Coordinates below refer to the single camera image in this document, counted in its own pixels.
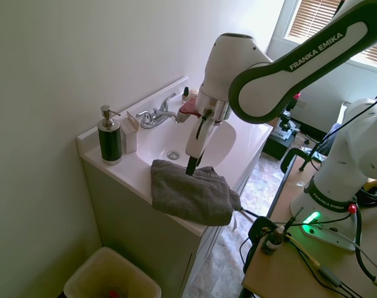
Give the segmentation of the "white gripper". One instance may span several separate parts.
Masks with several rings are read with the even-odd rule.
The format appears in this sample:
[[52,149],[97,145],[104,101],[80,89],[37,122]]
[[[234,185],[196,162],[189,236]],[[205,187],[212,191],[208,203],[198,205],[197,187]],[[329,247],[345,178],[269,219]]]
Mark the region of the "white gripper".
[[202,153],[215,134],[218,124],[214,119],[198,119],[192,128],[185,149],[189,156],[185,174],[192,176],[202,160]]

